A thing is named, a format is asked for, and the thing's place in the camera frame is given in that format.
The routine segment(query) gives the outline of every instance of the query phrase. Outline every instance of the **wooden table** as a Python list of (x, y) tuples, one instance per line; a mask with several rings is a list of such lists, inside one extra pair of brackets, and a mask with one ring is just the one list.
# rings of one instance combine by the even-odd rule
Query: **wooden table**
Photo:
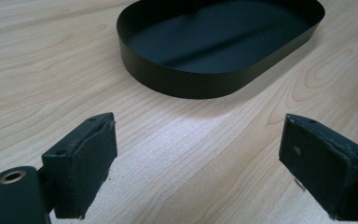
[(186, 100), (137, 82), (116, 21), (133, 0), (0, 1), (0, 172), (112, 111), (118, 158), (86, 219), (53, 223), (333, 223), (278, 161), (286, 113), (358, 143), (358, 1), (322, 0), (306, 45), (245, 88)]

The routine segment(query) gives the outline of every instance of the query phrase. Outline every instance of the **black plastic part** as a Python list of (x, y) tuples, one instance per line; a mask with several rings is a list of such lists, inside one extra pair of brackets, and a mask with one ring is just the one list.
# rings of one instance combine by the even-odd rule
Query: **black plastic part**
[(147, 87), (206, 99), (231, 94), (306, 43), (316, 0), (139, 1), (117, 20), (124, 65)]
[(34, 167), (17, 167), (0, 174), (0, 224), (10, 223), (49, 223)]
[(280, 160), (332, 219), (358, 220), (358, 145), (321, 123), (286, 115)]
[(112, 113), (87, 119), (42, 156), (57, 185), (58, 218), (84, 218), (117, 156)]

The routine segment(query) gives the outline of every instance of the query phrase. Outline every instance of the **tray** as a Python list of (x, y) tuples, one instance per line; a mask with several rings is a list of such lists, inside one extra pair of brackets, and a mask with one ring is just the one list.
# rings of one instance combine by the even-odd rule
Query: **tray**
[(208, 99), (239, 90), (305, 44), (323, 17), (316, 0), (143, 0), (121, 12), (117, 33), (138, 81)]

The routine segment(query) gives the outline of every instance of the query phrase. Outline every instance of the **light wood surface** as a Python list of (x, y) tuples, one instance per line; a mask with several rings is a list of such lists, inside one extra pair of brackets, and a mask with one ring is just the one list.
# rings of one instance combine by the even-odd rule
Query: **light wood surface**
[(129, 0), (0, 1), (0, 172), (41, 167), (84, 119), (112, 111), (118, 158), (84, 220), (335, 223), (278, 161), (286, 113), (358, 143), (358, 1), (322, 0), (312, 39), (245, 88), (185, 100), (124, 68)]

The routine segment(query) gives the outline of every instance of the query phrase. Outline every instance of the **table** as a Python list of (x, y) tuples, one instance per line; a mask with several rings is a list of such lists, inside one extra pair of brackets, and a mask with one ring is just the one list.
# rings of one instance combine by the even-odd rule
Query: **table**
[(321, 0), (311, 40), (241, 90), (170, 97), (122, 64), (133, 0), (0, 1), (0, 172), (114, 112), (118, 157), (86, 218), (53, 223), (334, 223), (279, 162), (286, 113), (358, 143), (358, 1)]

